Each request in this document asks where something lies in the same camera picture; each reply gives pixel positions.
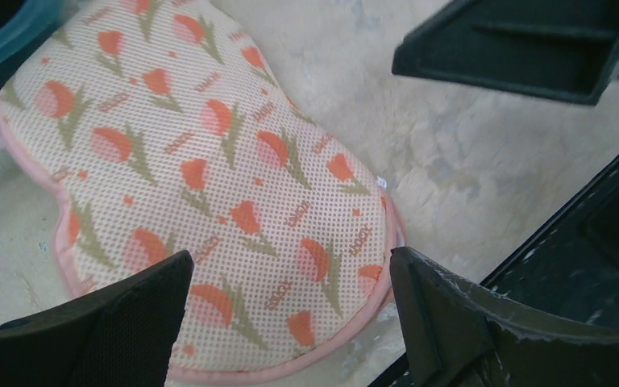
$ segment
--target blue container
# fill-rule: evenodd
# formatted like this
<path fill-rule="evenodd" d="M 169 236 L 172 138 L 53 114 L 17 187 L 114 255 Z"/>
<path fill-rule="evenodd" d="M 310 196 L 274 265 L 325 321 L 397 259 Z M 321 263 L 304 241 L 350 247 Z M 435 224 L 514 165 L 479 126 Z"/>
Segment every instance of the blue container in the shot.
<path fill-rule="evenodd" d="M 25 0 L 0 28 L 0 89 L 60 26 L 64 0 Z"/>

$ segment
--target white speck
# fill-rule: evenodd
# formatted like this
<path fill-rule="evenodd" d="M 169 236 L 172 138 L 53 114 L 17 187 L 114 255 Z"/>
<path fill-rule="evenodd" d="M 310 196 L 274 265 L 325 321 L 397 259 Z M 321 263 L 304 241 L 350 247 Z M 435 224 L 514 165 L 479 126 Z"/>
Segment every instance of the white speck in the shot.
<path fill-rule="evenodd" d="M 589 316 L 588 321 L 586 321 L 585 323 L 588 324 L 588 325 L 592 325 L 595 320 L 597 320 L 599 317 L 601 317 L 601 314 L 603 312 L 604 311 L 602 309 L 597 310 L 591 316 Z"/>
<path fill-rule="evenodd" d="M 524 260 L 524 261 L 529 260 L 529 259 L 530 259 L 530 257 L 531 257 L 531 256 L 533 256 L 533 254 L 535 253 L 535 250 L 537 250 L 537 248 L 534 248 L 534 249 L 530 250 L 530 251 L 526 254 L 526 256 L 524 256 L 524 257 L 523 257 L 523 260 Z"/>
<path fill-rule="evenodd" d="M 378 183 L 378 186 L 382 189 L 387 189 L 388 188 L 388 182 L 383 178 L 383 177 L 376 177 L 376 182 Z"/>
<path fill-rule="evenodd" d="M 376 321 L 382 323 L 383 321 L 388 321 L 395 317 L 397 317 L 397 305 L 391 302 L 378 314 Z"/>

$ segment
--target concrete floor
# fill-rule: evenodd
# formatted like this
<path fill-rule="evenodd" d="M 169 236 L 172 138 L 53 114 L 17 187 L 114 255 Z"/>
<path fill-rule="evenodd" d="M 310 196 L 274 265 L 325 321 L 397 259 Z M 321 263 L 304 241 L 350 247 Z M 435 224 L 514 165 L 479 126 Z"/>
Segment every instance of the concrete floor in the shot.
<path fill-rule="evenodd" d="M 387 179 L 410 244 L 480 281 L 619 153 L 619 84 L 592 109 L 390 75 L 401 38 L 444 3 L 215 1 L 307 115 Z M 0 323 L 68 300 L 49 251 L 57 214 L 0 153 Z M 330 359 L 269 385 L 365 386 L 403 351 L 390 306 Z"/>

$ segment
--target pink trim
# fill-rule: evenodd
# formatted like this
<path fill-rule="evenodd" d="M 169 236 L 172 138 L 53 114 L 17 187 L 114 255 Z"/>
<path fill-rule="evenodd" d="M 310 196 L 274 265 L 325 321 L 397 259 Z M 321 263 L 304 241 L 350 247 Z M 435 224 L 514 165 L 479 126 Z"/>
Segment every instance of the pink trim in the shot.
<path fill-rule="evenodd" d="M 20 168 L 35 182 L 44 187 L 58 201 L 60 208 L 60 217 L 56 227 L 53 240 L 53 251 L 57 258 L 58 267 L 63 278 L 68 284 L 68 289 L 72 298 L 77 298 L 83 295 L 81 280 L 77 273 L 76 261 L 71 249 L 68 235 L 67 224 L 69 222 L 72 203 L 64 187 L 54 181 L 46 169 L 25 150 L 9 124 L 0 115 L 0 137 L 3 138 L 6 149 L 12 155 L 13 159 L 19 164 Z M 387 198 L 387 206 L 389 209 L 395 207 L 390 200 L 390 197 L 383 193 Z M 331 354 L 333 351 L 343 346 L 345 343 L 354 338 L 360 331 L 375 317 L 384 302 L 389 299 L 391 284 L 390 284 L 390 250 L 396 247 L 398 228 L 400 233 L 404 232 L 401 225 L 401 220 L 397 215 L 397 210 L 387 211 L 386 226 L 388 230 L 386 244 L 384 246 L 384 264 L 383 270 L 379 276 L 376 287 L 373 290 L 371 297 L 367 300 L 364 307 L 355 314 L 355 317 L 333 338 L 327 342 L 317 346 L 313 351 L 300 356 L 294 360 L 290 360 L 284 364 L 277 365 L 271 368 L 261 369 L 253 372 L 209 372 L 196 371 L 187 368 L 171 366 L 169 376 L 171 379 L 183 381 L 187 383 L 209 384 L 209 385 L 250 385 L 259 384 L 268 381 L 273 381 L 282 377 L 291 375 L 303 368 L 310 366 Z"/>

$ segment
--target white mesh fabric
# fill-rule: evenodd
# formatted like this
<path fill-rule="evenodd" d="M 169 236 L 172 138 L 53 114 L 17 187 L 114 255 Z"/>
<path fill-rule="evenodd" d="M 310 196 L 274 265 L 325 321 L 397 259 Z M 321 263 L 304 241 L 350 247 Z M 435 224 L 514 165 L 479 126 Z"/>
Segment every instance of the white mesh fabric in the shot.
<path fill-rule="evenodd" d="M 376 179 L 255 50 L 208 2 L 97 1 L 2 92 L 8 131 L 69 193 L 80 294 L 192 254 L 173 367 L 297 358 L 345 327 L 384 264 Z"/>

